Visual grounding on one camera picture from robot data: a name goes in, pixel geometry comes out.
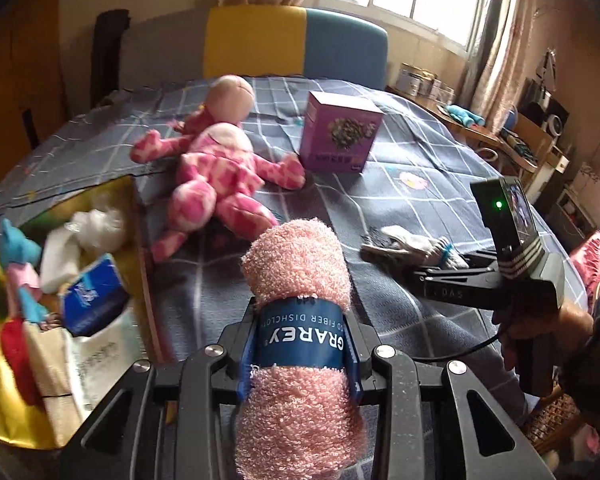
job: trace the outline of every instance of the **purple box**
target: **purple box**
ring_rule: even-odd
[[[300,143],[302,165],[309,171],[359,173],[382,115],[365,97],[309,92]]]

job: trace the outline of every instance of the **headboard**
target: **headboard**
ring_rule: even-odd
[[[304,75],[384,88],[386,31],[346,14],[289,6],[197,7],[125,30],[125,12],[110,10],[96,20],[92,104],[115,88],[226,73]]]

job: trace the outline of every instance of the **black cable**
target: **black cable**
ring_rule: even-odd
[[[491,343],[496,342],[497,340],[498,334],[488,338],[487,341],[483,341],[480,344],[477,344],[476,346],[472,346],[468,350],[460,352],[459,354],[445,355],[442,357],[410,357],[412,361],[416,361],[417,363],[441,363],[443,361],[452,361],[454,359],[459,359],[461,357],[477,352],[478,350],[483,349],[485,346],[489,346]]]

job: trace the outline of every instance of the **human hand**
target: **human hand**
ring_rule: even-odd
[[[497,311],[493,313],[491,322],[500,324],[498,339],[502,345],[506,370],[513,369],[518,362],[516,340],[554,334],[559,361],[563,362],[582,348],[593,334],[593,318],[571,300],[564,300],[559,311],[541,317],[522,316],[511,319],[508,312]]]

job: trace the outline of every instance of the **tissue pack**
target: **tissue pack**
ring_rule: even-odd
[[[309,92],[299,150],[302,165],[309,171],[359,173],[383,115],[364,97]]]
[[[87,267],[62,295],[64,326],[74,336],[90,336],[120,315],[129,294],[107,253]]]

